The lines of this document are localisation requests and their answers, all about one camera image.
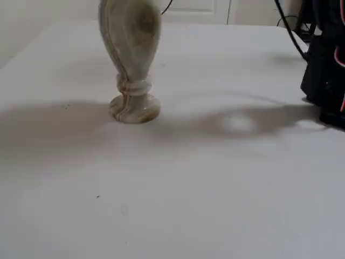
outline table surface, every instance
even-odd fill
[[[345,135],[305,68],[282,28],[164,25],[162,113],[123,125],[96,22],[45,31],[0,70],[0,257],[343,258]]]

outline red wire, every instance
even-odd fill
[[[343,25],[345,26],[344,0],[340,0],[340,16],[341,16]],[[340,66],[345,68],[345,63],[340,61],[339,55],[340,55],[340,49],[339,49],[339,46],[337,46],[334,52],[334,59]],[[343,103],[341,105],[340,111],[341,112],[345,111],[345,95],[344,95],[344,99],[343,99]]]

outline black object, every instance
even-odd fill
[[[302,30],[301,26],[310,24],[307,31]],[[301,9],[298,15],[294,32],[304,41],[310,43],[316,29],[316,19],[313,9],[313,0],[302,0]]]
[[[307,52],[301,89],[308,101],[322,108],[320,120],[345,129],[344,0],[313,0],[315,22],[322,30]]]

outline white wall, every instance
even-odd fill
[[[286,14],[298,13],[301,0],[281,1]],[[162,6],[168,2],[161,0]],[[54,22],[96,19],[98,4],[99,0],[0,0],[0,67]],[[275,25],[280,18],[275,9],[274,0],[232,0],[229,22]]]
[[[285,15],[298,15],[301,0],[280,0],[280,3]],[[274,0],[231,1],[229,24],[276,25],[279,19]]]
[[[50,24],[96,19],[99,0],[0,0],[0,67]]]

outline black electronic device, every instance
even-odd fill
[[[299,48],[279,1],[275,2],[292,41],[308,63],[301,84],[307,100],[322,109],[322,122],[345,129],[345,0],[313,0],[322,34],[313,36],[307,53]]]

